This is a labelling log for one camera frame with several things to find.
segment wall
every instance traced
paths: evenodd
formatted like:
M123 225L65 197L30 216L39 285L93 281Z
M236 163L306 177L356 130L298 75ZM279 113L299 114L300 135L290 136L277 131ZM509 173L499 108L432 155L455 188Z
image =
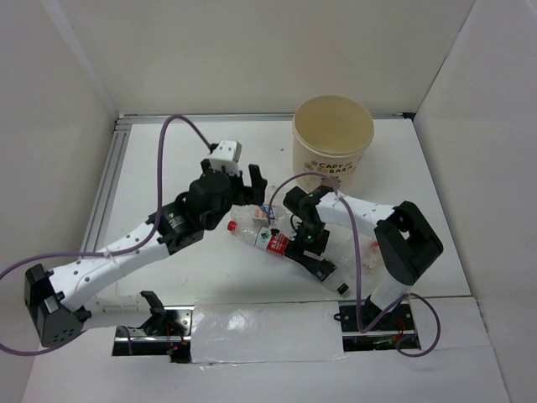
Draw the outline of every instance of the wall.
M474 0L60 0L123 113L416 112Z
M415 120L512 402L535 401L537 0L477 0Z
M38 0L0 5L0 267L81 244L113 117ZM0 340L33 350L23 270L0 282ZM33 360L0 353L3 403L20 401Z

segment purple cable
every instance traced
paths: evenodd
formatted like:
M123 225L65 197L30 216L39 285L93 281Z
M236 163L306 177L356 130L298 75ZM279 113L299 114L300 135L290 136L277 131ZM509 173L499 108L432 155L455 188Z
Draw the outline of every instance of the purple cable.
M133 341L131 340L131 333L128 330L128 327L126 326L120 326L125 333L127 334L127 347L128 347L128 355L133 355Z
M268 202L268 210L270 211L270 209L272 208L272 203L274 202L274 198L276 197L276 194L285 185L287 185L291 181L294 181L295 179L298 179L298 178L300 178L302 176L307 176L307 175L319 176L321 178L324 178L324 179L328 180L332 190L334 191L334 193L337 196L337 193L338 193L337 192L337 185L336 185L336 182L334 181L334 179L332 177L330 177L328 175L325 175L325 174L321 174L320 172L304 172L302 174L298 174L298 175L290 177L288 180L284 181L280 186L278 186L276 188L276 190L274 191L274 194L272 195L272 197L270 197L270 201ZM369 323L366 327L363 326L363 324L362 324L362 303L361 303L362 302L362 261L361 261L361 257L360 257L360 243L358 242L358 227L357 227L357 224L356 224L356 219L354 217L354 214L352 213L351 206L345 200L345 197L342 197L339 200L341 201L343 206L345 206L345 209L349 213L349 218L351 220L352 237L354 239L354 255L355 255L355 265L356 265L356 301L357 301L356 315L357 315L358 331L361 334L364 334L364 333L367 333L367 332L371 331L377 325L377 323L379 323L382 320L382 318L387 313L389 313L393 308L395 308L401 301L405 300L406 298L409 298L409 297L413 296L413 297L417 298L418 300L422 301L424 304L426 304L427 307L430 309L430 311L433 313L433 316L435 317L435 321L436 321L436 337L435 337L435 340L430 345L429 348L427 348L426 350L424 350L424 351L422 351L420 353L417 353L417 354L406 353L405 351L403 351L400 348L400 345L401 345L401 343L403 341L408 340L409 338L412 338L413 336L405 336L403 338L400 338L396 342L395 348L397 349L397 351L399 353L403 354L405 357L418 358L418 357L423 357L423 356L427 355L428 353L430 353L431 351L433 351L435 349L436 345L440 341L441 323L440 323L440 318L438 317L438 313L436 313L435 308L422 296L419 296L419 295L417 295L415 293L412 293L412 292L402 295L401 297L396 299L394 302L389 304L383 311L381 311L377 315L377 317L375 317L373 319L373 321L371 323Z
M192 129L194 129L196 134L200 136L201 141L203 141L203 143L207 146L207 148L211 150L211 143L207 141L207 139L201 133L201 131L187 117L183 115L171 115L169 118L164 120L164 123L162 124L162 128L160 129L159 151L157 153L157 211L155 213L153 228L151 229L151 232L149 233L149 235L143 240L141 240L139 243L137 243L136 245L130 248L121 249L121 250L112 252L111 253L112 256L118 256L121 254L130 254L134 252L135 250L142 248L147 242L151 240L151 238L155 235L155 233L157 232L159 228L160 218L162 217L162 166L163 166L163 155L164 155L164 138L166 136L166 130L168 129L169 124L176 119L180 119L184 121ZM43 259L52 259L52 258L77 258L78 259L78 258L103 258L103 257L104 257L103 252L54 252L50 254L38 254L31 258L20 260L17 263L14 263L11 266L9 266L2 273L0 273L0 281L6 275L18 269L19 267L25 264L34 263ZM50 353L63 346L64 344L62 346L46 348L46 349L39 350L39 351L20 351L20 350L15 350L13 348L10 348L0 343L0 350L2 350L4 353L18 355L20 357L35 357L38 355Z

